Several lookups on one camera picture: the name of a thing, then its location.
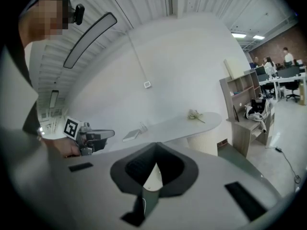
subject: wall switch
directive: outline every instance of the wall switch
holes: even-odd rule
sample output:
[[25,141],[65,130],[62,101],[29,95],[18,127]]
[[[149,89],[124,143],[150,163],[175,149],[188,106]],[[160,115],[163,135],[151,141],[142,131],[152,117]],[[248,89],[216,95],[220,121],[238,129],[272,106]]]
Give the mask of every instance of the wall switch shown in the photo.
[[144,83],[144,86],[145,86],[145,88],[150,88],[152,85],[151,85],[151,83],[149,82],[149,81],[147,81],[147,82],[145,82]]

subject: black velcro strip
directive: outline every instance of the black velcro strip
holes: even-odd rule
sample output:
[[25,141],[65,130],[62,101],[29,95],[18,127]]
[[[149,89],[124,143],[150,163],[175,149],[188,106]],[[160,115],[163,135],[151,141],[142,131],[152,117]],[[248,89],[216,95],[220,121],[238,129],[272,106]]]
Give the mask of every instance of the black velcro strip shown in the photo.
[[92,167],[92,166],[93,165],[91,163],[80,163],[80,164],[77,164],[77,165],[69,166],[68,168],[70,169],[71,172],[75,172],[75,171],[84,170],[84,169]]
[[225,187],[250,221],[257,219],[266,212],[266,209],[240,183],[227,184]]

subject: fluorescent light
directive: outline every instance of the fluorescent light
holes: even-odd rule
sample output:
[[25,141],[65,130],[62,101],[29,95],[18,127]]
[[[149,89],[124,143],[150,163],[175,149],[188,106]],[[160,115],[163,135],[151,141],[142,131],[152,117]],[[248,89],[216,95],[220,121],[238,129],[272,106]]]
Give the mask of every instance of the fluorescent light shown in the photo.
[[253,38],[255,38],[255,39],[260,39],[260,40],[262,40],[262,39],[264,39],[264,36],[254,36]]
[[58,90],[53,90],[51,92],[49,108],[54,108],[56,106],[58,95],[59,95],[59,91]]
[[116,23],[117,19],[110,12],[106,13],[98,21],[96,21],[74,45],[64,62],[64,67],[70,69],[73,68],[74,64],[76,64],[79,57],[88,48],[88,46]]
[[232,36],[234,36],[234,37],[239,37],[239,38],[244,38],[244,37],[246,37],[246,34],[238,34],[238,33],[231,33],[232,34]]

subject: brown wall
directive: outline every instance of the brown wall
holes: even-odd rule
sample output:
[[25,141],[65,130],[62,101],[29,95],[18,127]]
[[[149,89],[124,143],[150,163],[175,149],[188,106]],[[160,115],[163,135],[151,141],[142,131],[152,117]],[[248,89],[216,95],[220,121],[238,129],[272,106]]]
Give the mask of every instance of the brown wall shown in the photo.
[[271,57],[274,63],[283,64],[284,53],[283,48],[287,47],[289,53],[293,55],[293,58],[301,59],[303,62],[307,62],[307,40],[302,34],[301,29],[295,25],[272,38],[268,42],[260,45],[259,47],[249,52],[252,59],[259,58],[259,63],[263,63],[264,57]]

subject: ceiling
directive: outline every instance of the ceiling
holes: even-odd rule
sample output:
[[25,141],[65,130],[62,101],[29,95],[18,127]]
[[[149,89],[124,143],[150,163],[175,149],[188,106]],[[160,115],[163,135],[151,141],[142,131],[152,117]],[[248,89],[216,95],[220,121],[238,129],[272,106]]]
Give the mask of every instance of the ceiling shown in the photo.
[[72,69],[63,68],[74,44],[106,12],[112,12],[118,20],[113,28],[123,32],[151,20],[175,14],[173,11],[176,11],[179,18],[178,8],[181,8],[182,13],[212,12],[231,32],[247,34],[244,39],[238,40],[244,51],[261,43],[252,38],[254,35],[265,36],[267,40],[296,23],[293,11],[283,0],[72,0],[73,6],[78,3],[85,6],[83,23],[80,26],[73,25],[57,40],[32,48],[31,55],[35,55],[36,67],[30,66],[30,76],[39,93],[39,114],[48,111],[53,89],[59,90],[53,112],[60,114],[66,95],[79,75],[95,57],[121,36],[119,32],[106,31],[87,48]]

